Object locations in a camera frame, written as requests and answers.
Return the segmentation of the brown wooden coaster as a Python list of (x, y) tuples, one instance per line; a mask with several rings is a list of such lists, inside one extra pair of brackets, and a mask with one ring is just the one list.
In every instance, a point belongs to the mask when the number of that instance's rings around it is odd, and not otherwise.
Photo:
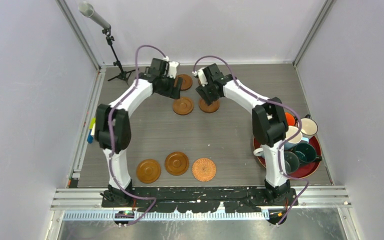
[(186, 173), (189, 165), (189, 158), (180, 151), (170, 153), (164, 162), (166, 171), (173, 176), (180, 176)]
[(194, 109), (194, 102), (189, 97), (180, 97), (179, 99), (174, 100), (172, 109), (178, 115), (188, 115)]
[(145, 159), (136, 167), (136, 176), (144, 184), (151, 184), (159, 179), (161, 166), (155, 159)]
[(207, 103), (204, 101), (204, 99), (200, 99), (198, 102), (198, 106), (201, 111), (205, 113), (214, 113), (216, 112), (220, 107), (220, 100), (216, 100), (212, 102), (210, 105), (207, 105)]
[(187, 74), (179, 74), (179, 75), (177, 75), (176, 78), (175, 78), (175, 84), (174, 85), (177, 84), (179, 79), (182, 79), (182, 84), (181, 84), (181, 87), (180, 87), (181, 91), (188, 90), (189, 88), (192, 87), (193, 80), (192, 80), (192, 78), (189, 75), (187, 75)]

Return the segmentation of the dark grey mug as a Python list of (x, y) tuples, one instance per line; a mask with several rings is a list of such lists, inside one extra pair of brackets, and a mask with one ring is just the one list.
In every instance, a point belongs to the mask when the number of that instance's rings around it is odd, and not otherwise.
[(289, 175), (296, 172), (300, 167), (299, 157), (294, 152), (291, 152), (291, 151), (285, 151), (283, 154), (284, 154), (286, 173)]

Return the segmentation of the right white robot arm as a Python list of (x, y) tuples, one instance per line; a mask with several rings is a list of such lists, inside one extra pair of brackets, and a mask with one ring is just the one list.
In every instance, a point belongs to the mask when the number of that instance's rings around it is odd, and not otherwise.
[(227, 98), (251, 114), (252, 134), (260, 143), (265, 159), (263, 192), (268, 203), (279, 205), (291, 190), (284, 158), (289, 125), (281, 100), (254, 92), (232, 73), (224, 75), (215, 63), (194, 69), (192, 74), (200, 82), (196, 91), (207, 105), (220, 98)]

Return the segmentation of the woven rattan coaster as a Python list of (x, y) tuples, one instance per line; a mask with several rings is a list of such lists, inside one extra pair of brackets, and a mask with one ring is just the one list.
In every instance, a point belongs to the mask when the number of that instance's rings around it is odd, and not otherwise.
[(192, 174), (200, 182), (212, 180), (216, 173), (216, 164), (209, 158), (199, 158), (192, 165)]

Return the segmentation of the red round tray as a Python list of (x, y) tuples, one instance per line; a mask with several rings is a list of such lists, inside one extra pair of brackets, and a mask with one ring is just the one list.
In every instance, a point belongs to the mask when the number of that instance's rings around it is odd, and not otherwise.
[[(322, 148), (321, 148), (320, 143), (319, 143), (316, 136), (312, 136), (311, 138), (309, 138), (308, 143), (314, 147), (317, 155), (319, 155), (319, 156), (322, 155)], [(260, 147), (260, 143), (255, 138), (253, 138), (253, 147), (255, 149)], [(264, 157), (257, 156), (257, 159), (260, 162), (260, 164), (264, 168), (266, 168), (266, 162), (265, 162)], [(321, 163), (321, 161), (314, 161), (314, 162), (311, 162), (309, 164), (300, 166), (295, 172), (292, 172), (291, 174), (288, 174), (288, 175), (290, 175), (294, 178), (300, 178), (300, 179), (309, 177), (311, 174), (313, 174), (318, 169), (320, 163)]]

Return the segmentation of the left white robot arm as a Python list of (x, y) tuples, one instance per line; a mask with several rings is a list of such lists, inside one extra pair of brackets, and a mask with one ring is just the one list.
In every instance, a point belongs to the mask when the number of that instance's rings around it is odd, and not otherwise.
[(174, 100), (180, 98), (182, 79), (176, 79), (180, 63), (153, 58), (150, 66), (138, 72), (130, 87), (109, 104), (96, 109), (94, 139), (102, 149), (108, 166), (108, 192), (121, 207), (128, 207), (134, 198), (129, 187), (132, 178), (127, 166), (127, 149), (132, 139), (130, 117), (152, 94)]

